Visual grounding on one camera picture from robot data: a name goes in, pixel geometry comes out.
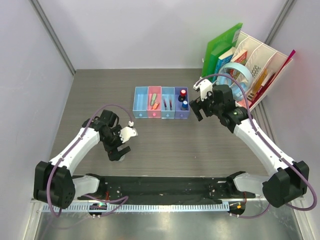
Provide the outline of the blue small object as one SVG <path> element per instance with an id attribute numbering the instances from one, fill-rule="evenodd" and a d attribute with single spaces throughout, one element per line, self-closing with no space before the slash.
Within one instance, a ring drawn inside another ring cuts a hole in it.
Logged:
<path id="1" fill-rule="evenodd" d="M 181 104 L 181 107 L 180 107 L 180 110 L 181 111 L 187 111 L 188 110 L 188 102 L 186 100 L 184 100 Z"/>

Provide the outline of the red black stamp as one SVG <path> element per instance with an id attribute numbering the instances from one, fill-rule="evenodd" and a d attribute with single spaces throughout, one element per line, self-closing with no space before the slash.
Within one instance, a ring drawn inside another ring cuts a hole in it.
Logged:
<path id="1" fill-rule="evenodd" d="M 187 99 L 187 90 L 186 89 L 181 89 L 180 92 L 179 92 L 178 101 L 182 103 L 186 99 Z"/>

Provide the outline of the light blue front bin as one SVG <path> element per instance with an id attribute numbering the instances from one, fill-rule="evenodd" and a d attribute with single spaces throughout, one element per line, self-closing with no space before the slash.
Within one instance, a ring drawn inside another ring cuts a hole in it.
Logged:
<path id="1" fill-rule="evenodd" d="M 148 87 L 136 86 L 133 101 L 133 115 L 136 119 L 147 119 L 148 113 Z"/>

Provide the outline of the light blue bin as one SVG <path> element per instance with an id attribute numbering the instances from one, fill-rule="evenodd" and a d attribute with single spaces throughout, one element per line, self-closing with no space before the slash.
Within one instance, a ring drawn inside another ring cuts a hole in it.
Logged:
<path id="1" fill-rule="evenodd" d="M 164 108 L 163 99 L 167 104 L 167 111 Z M 172 99 L 173 110 L 170 110 L 169 99 Z M 162 119 L 174 119 L 175 118 L 175 88 L 174 87 L 161 87 L 161 118 Z"/>
<path id="2" fill-rule="evenodd" d="M 148 87 L 136 86 L 133 101 L 133 115 L 136 119 L 147 119 L 148 113 Z"/>

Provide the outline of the purple plastic bin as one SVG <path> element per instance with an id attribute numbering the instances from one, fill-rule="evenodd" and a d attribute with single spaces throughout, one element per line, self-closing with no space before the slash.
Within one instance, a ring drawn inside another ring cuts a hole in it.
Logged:
<path id="1" fill-rule="evenodd" d="M 187 87 L 174 88 L 175 119 L 188 119 L 190 114 L 189 96 Z"/>

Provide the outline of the pink plastic bin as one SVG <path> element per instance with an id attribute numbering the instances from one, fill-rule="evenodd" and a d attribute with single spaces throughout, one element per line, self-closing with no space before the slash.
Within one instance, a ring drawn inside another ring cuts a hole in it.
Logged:
<path id="1" fill-rule="evenodd" d="M 162 87 L 149 86 L 147 92 L 147 115 L 149 118 L 161 118 Z"/>

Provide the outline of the green mini highlighter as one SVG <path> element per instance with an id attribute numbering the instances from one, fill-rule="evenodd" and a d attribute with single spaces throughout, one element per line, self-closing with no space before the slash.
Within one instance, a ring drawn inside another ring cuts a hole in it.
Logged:
<path id="1" fill-rule="evenodd" d="M 157 94 L 153 93 L 150 98 L 150 106 L 154 105 L 154 103 L 156 102 L 156 99 L 157 99 Z"/>

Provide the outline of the clear paperclip jar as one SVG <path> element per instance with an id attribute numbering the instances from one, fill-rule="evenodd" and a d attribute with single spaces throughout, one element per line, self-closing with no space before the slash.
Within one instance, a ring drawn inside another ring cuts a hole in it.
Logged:
<path id="1" fill-rule="evenodd" d="M 123 156 L 119 159 L 119 161 L 122 162 L 124 159 L 125 159 L 125 155 L 123 155 Z"/>

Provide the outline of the pink eraser block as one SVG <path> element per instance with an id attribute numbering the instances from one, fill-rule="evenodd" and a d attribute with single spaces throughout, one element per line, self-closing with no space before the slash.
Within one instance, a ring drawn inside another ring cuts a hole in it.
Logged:
<path id="1" fill-rule="evenodd" d="M 236 103 L 241 107 L 245 107 L 245 108 L 247 107 L 246 101 L 244 99 L 241 101 L 237 101 Z"/>

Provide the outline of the red cover book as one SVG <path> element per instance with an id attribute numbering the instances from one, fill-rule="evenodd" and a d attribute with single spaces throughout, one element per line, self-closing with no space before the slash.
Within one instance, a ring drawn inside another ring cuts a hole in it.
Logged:
<path id="1" fill-rule="evenodd" d="M 246 65 L 247 63 L 247 55 L 248 55 L 248 51 L 246 49 L 243 49 L 241 51 L 238 52 L 237 55 L 235 55 L 232 59 L 231 59 L 231 63 L 239 63 L 243 66 Z M 235 80 L 239 77 L 240 72 L 238 70 L 235 69 L 230 69 L 229 70 L 229 74 L 231 77 L 233 77 Z"/>

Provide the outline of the blue spine book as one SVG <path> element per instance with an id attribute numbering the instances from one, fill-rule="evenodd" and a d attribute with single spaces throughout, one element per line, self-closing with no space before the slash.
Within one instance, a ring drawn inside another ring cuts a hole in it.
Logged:
<path id="1" fill-rule="evenodd" d="M 224 52 L 222 55 L 218 57 L 218 60 L 213 72 L 214 74 L 217 74 L 225 64 L 231 61 L 235 51 L 236 51 L 236 48 L 232 46 L 229 50 L 227 50 L 226 52 Z"/>

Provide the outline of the yellow booklet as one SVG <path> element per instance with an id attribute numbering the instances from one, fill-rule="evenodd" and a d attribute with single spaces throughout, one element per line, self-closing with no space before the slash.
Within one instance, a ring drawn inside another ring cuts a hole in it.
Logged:
<path id="1" fill-rule="evenodd" d="M 258 78 L 258 80 L 256 81 L 254 87 L 252 88 L 252 94 L 255 95 L 257 93 L 257 91 L 259 90 L 259 88 L 261 87 L 263 81 L 265 80 L 266 76 L 267 76 L 268 70 L 265 68 L 262 72 L 262 74 L 260 75 L 260 77 Z"/>

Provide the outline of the red transparent folder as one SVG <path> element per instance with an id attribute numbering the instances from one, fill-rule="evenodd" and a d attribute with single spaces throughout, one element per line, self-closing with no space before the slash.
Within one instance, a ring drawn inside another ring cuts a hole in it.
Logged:
<path id="1" fill-rule="evenodd" d="M 266 90 L 273 83 L 275 78 L 280 74 L 283 68 L 291 61 L 292 57 L 295 55 L 296 51 L 293 49 L 289 56 L 282 54 L 277 51 L 275 55 L 271 58 L 269 63 L 266 66 L 267 75 L 261 83 L 257 82 L 257 87 L 254 87 L 253 90 L 256 92 L 253 95 L 252 100 L 250 101 L 250 110 L 253 110 L 254 107 L 264 98 Z"/>

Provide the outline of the white desk file organizer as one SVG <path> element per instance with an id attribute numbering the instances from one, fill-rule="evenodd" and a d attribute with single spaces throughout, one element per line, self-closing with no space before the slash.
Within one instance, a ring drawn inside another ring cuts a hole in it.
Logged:
<path id="1" fill-rule="evenodd" d="M 237 54 L 241 50 L 247 50 L 247 62 L 245 67 L 251 71 L 251 74 L 254 78 L 254 82 L 251 85 L 251 88 L 246 92 L 247 100 L 251 101 L 254 96 L 254 94 L 252 94 L 253 87 L 255 86 L 257 80 L 259 79 L 264 69 L 266 69 L 272 57 L 275 55 L 276 52 L 279 52 L 279 51 L 270 47 L 265 43 L 262 43 L 261 41 L 257 40 L 256 38 L 242 31 L 239 34 L 239 37 L 235 46 L 236 46 Z M 283 72 L 285 72 L 285 70 L 290 66 L 292 62 L 293 62 L 293 58 L 291 58 L 291 61 L 283 68 L 283 70 L 280 72 L 277 78 L 274 79 L 270 87 L 265 91 L 263 95 L 264 98 L 271 91 L 275 83 L 281 78 Z"/>

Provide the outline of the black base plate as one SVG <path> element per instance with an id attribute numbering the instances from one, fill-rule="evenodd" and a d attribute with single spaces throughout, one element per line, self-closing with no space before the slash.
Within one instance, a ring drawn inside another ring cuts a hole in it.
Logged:
<path id="1" fill-rule="evenodd" d="M 240 192 L 225 177 L 103 176 L 97 199 L 117 200 L 128 196 L 127 205 L 204 205 L 226 199 L 254 199 Z"/>

